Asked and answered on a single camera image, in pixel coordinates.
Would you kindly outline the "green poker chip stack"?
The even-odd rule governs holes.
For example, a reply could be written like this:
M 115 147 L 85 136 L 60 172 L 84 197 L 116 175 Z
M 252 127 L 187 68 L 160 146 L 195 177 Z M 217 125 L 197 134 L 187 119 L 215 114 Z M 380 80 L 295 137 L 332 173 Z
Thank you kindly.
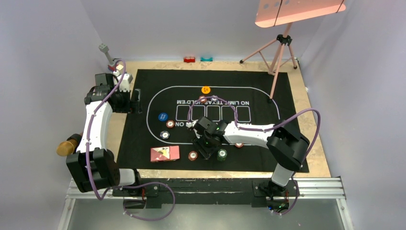
M 225 161 L 227 157 L 227 151 L 225 149 L 219 149 L 217 152 L 217 160 Z

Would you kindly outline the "red poker chip stack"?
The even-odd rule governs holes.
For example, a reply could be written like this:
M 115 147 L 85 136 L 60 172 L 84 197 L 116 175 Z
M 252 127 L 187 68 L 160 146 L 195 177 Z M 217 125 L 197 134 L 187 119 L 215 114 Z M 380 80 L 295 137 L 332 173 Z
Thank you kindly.
M 197 152 L 195 152 L 195 151 L 189 152 L 188 159 L 190 161 L 195 161 L 197 158 L 198 158 L 198 153 Z

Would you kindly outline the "red poker chip top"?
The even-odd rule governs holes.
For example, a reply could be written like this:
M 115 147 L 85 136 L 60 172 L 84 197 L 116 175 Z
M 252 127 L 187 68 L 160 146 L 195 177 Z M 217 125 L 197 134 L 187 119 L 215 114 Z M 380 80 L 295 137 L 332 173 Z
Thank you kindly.
M 200 97 L 199 97 L 199 102 L 200 102 L 201 104 L 206 103 L 206 102 L 207 102 L 206 97 L 205 97 L 204 95 L 200 96 Z

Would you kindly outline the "blue round dealer button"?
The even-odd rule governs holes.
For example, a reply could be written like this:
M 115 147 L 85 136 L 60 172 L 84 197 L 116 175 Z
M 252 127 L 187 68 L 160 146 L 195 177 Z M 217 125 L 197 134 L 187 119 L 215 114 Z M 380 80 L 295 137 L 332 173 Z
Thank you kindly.
M 168 120 L 168 118 L 169 118 L 169 116 L 167 113 L 160 113 L 158 115 L 159 121 L 162 121 L 162 122 L 166 122 Z

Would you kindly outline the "orange round button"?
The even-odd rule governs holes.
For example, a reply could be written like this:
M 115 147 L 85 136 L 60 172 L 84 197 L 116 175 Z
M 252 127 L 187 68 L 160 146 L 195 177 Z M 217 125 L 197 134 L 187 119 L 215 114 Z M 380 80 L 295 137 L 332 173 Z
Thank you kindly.
M 211 92 L 211 88 L 210 88 L 209 86 L 203 86 L 203 87 L 201 88 L 201 92 L 202 92 L 203 94 L 209 94 L 209 93 Z

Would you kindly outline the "pink playing card box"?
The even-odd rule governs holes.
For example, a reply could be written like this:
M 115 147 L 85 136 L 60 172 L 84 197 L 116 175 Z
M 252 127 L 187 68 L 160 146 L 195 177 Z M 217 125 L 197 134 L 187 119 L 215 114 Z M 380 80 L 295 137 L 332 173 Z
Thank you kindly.
M 166 146 L 150 149 L 150 161 L 176 161 L 180 158 L 179 146 Z

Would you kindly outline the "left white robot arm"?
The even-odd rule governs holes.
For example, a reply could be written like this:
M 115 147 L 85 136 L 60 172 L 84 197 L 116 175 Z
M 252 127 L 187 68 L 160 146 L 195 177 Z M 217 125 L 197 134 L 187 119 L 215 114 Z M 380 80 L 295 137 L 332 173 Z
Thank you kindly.
M 83 134 L 74 134 L 73 153 L 66 158 L 66 165 L 78 189 L 90 192 L 94 189 L 124 186 L 131 196 L 142 192 L 143 183 L 134 169 L 120 169 L 114 154 L 107 148 L 108 126 L 112 113 L 140 113 L 140 90 L 134 92 L 131 100 L 130 83 L 132 74 L 101 73 L 95 75 L 93 86 L 84 98 L 86 122 Z

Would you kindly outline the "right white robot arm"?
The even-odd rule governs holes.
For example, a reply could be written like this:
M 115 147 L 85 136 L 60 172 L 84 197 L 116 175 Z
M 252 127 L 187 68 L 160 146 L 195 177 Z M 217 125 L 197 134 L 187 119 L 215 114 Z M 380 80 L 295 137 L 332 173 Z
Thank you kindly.
M 287 120 L 277 125 L 247 125 L 215 122 L 202 116 L 187 122 L 186 127 L 195 132 L 192 143 L 204 156 L 226 144 L 248 144 L 268 149 L 277 161 L 269 181 L 269 189 L 275 195 L 287 190 L 289 180 L 301 169 L 310 147 L 309 139 Z

